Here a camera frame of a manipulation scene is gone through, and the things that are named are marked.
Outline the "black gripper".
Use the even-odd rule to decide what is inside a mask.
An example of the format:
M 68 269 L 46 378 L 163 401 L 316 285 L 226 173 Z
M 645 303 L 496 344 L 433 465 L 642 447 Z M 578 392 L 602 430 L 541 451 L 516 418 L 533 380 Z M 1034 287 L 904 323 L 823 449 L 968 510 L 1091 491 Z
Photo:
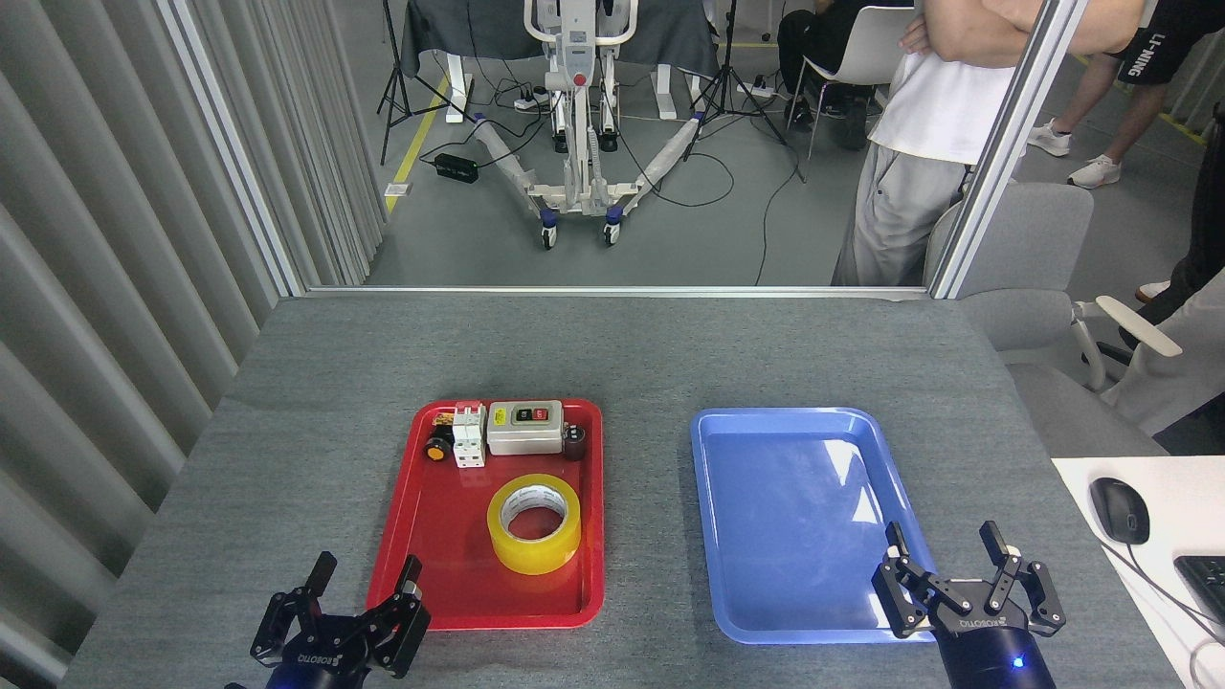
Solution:
M 423 563 L 408 555 L 393 592 L 364 615 L 321 615 L 336 565 L 323 552 L 305 584 L 270 598 L 251 642 L 251 657 L 272 671 L 270 688 L 360 688 L 370 662 L 393 677 L 410 671 L 432 622 L 417 585 Z M 294 623 L 301 633 L 287 640 Z
M 996 618 L 963 618 L 968 613 L 967 596 L 949 579 L 918 566 L 897 521 L 884 527 L 888 548 L 872 575 L 872 588 L 895 638 L 930 631 L 938 604 L 957 614 L 949 619 L 938 615 L 933 623 L 951 687 L 1036 688 L 1036 641 L 1031 633 L 1050 638 L 1066 624 L 1054 577 L 1044 563 L 1027 560 L 1014 546 L 1007 546 L 996 522 L 984 521 L 979 535 L 996 566 L 981 608 Z M 1003 615 L 1014 584 L 1022 585 L 1030 611 Z

